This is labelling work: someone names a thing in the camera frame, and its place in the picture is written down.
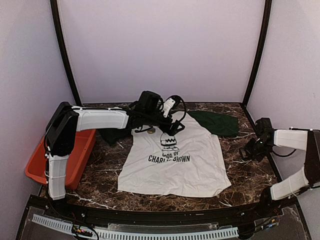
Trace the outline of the white green Charlie Brown shirt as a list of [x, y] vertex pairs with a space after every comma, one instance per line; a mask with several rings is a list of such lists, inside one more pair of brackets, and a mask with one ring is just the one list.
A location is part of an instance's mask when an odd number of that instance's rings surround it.
[[227, 176], [219, 137], [188, 113], [178, 111], [185, 129], [174, 136], [158, 127], [154, 133], [129, 129], [100, 129], [113, 146], [132, 137], [132, 147], [117, 179], [117, 189], [143, 195], [176, 195], [191, 198], [217, 196], [232, 184]]

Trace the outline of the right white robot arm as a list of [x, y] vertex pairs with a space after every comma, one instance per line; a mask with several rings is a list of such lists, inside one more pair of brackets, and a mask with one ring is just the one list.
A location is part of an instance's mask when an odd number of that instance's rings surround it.
[[255, 129], [256, 138], [251, 138], [239, 149], [242, 160], [261, 162], [269, 154], [290, 158], [297, 152], [303, 153], [301, 169], [262, 191], [255, 205], [255, 213], [266, 217], [274, 210], [274, 202], [320, 187], [320, 131], [312, 128], [274, 128], [268, 117], [258, 119]]

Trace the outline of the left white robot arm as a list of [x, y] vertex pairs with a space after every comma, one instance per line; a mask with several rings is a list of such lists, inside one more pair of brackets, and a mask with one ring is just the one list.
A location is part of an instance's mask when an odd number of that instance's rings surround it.
[[67, 163], [75, 147], [76, 133], [86, 130], [117, 129], [145, 132], [158, 127], [163, 133], [175, 136], [184, 130], [181, 119], [173, 120], [171, 111], [184, 100], [172, 95], [167, 100], [145, 90], [129, 107], [80, 107], [61, 102], [45, 128], [43, 146], [46, 158], [47, 196], [53, 200], [51, 210], [60, 218], [67, 218], [70, 206], [66, 196]]

